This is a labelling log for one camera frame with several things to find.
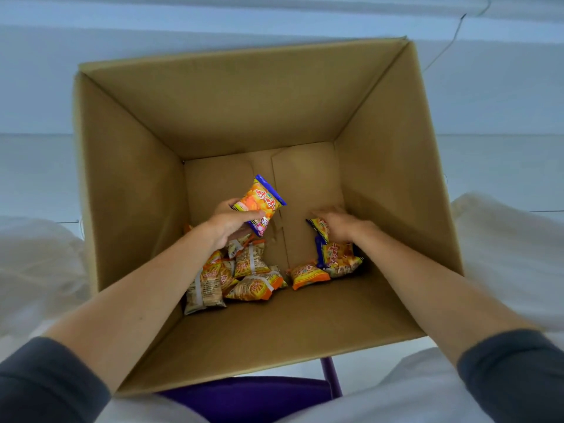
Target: hand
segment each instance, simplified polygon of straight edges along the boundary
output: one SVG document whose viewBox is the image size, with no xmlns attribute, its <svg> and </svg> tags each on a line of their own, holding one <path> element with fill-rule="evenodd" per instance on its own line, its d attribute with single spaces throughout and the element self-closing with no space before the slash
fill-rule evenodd
<svg viewBox="0 0 564 423">
<path fill-rule="evenodd" d="M 221 249 L 227 241 L 251 233 L 252 230 L 245 223 L 250 220 L 260 220 L 264 216 L 264 211 L 241 212 L 231 209 L 231 205 L 238 201 L 239 198 L 236 197 L 221 202 L 207 221 L 215 238 L 214 249 Z"/>
<path fill-rule="evenodd" d="M 360 220 L 340 207 L 332 206 L 313 211 L 313 213 L 327 222 L 329 240 L 332 242 L 355 242 L 363 229 L 375 227 L 371 221 Z"/>
</svg>

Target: purple chair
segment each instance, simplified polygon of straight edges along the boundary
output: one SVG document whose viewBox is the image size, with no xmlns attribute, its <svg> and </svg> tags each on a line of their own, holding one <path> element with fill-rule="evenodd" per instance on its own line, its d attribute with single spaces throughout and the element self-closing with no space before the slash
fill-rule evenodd
<svg viewBox="0 0 564 423">
<path fill-rule="evenodd" d="M 321 359 L 325 380 L 297 377 L 230 377 L 160 392 L 211 423 L 272 423 L 342 397 L 333 360 Z"/>
</svg>

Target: cardboard box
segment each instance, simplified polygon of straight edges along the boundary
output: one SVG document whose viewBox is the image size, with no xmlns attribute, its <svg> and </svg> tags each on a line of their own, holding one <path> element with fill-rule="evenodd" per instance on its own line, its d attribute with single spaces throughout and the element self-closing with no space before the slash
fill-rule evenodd
<svg viewBox="0 0 564 423">
<path fill-rule="evenodd" d="M 266 234 L 281 270 L 313 259 L 312 208 L 344 204 L 461 272 L 413 42 L 351 41 L 86 63 L 75 79 L 96 291 L 263 175 L 286 200 Z M 200 383 L 424 335 L 370 262 L 266 303 L 170 316 L 121 386 Z"/>
</svg>

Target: sleeve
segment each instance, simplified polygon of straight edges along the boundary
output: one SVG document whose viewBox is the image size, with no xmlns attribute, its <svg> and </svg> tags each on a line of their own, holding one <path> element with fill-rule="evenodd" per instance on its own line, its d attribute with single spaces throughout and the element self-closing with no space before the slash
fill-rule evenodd
<svg viewBox="0 0 564 423">
<path fill-rule="evenodd" d="M 36 337 L 0 363 L 2 422 L 94 422 L 108 387 L 74 353 Z"/>
<path fill-rule="evenodd" d="M 539 331 L 490 337 L 464 352 L 457 369 L 496 423 L 564 421 L 564 352 Z"/>
</svg>

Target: chair leg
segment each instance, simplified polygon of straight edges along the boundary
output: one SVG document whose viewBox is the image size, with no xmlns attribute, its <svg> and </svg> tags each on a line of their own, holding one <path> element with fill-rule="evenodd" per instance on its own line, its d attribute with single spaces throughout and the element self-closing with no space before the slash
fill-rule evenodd
<svg viewBox="0 0 564 423">
<path fill-rule="evenodd" d="M 333 399 L 341 398 L 343 396 L 343 391 L 341 390 L 341 385 L 339 384 L 339 379 L 337 378 L 337 371 L 335 370 L 333 359 L 331 359 L 330 356 L 322 357 L 321 367 L 323 368 L 325 381 L 327 381 L 331 387 L 331 396 Z"/>
</svg>

